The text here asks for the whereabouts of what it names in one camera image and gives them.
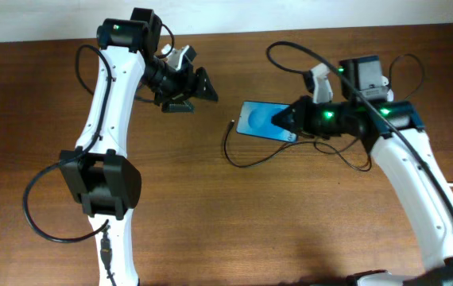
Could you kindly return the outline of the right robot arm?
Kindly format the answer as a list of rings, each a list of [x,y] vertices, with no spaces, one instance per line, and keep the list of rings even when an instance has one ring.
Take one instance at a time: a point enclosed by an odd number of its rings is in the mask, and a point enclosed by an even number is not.
[[[342,60],[337,72],[345,102],[334,103],[322,63],[304,73],[311,96],[276,114],[272,122],[292,133],[358,138],[385,173],[420,247],[425,272],[398,276],[386,270],[347,277],[348,285],[453,285],[453,192],[432,153],[424,123],[408,101],[396,102],[377,56]]]

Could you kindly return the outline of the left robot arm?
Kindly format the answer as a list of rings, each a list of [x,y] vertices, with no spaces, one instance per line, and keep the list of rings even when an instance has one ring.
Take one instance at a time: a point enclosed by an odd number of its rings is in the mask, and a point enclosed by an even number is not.
[[[139,86],[148,87],[165,113],[191,113],[191,98],[219,97],[193,47],[157,54],[163,27],[153,10],[130,19],[107,18],[97,29],[99,73],[91,109],[60,171],[73,199],[94,228],[101,285],[138,285],[131,222],[141,196],[141,173],[127,159],[127,133]]]

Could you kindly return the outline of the blue Galaxy smartphone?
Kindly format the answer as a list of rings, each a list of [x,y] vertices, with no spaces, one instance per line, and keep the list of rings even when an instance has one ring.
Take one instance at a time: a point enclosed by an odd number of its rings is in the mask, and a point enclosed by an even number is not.
[[[252,137],[294,143],[298,136],[275,126],[272,117],[288,107],[288,104],[245,101],[242,104],[236,132]]]

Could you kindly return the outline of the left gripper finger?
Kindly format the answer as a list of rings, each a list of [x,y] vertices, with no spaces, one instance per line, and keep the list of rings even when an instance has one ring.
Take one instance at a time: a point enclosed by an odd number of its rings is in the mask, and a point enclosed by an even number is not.
[[[162,105],[163,113],[194,113],[194,106],[188,101],[183,102],[166,102]]]
[[[212,102],[218,102],[219,100],[218,94],[213,88],[205,68],[198,68],[196,70],[196,87],[194,96],[198,99],[204,99]]]

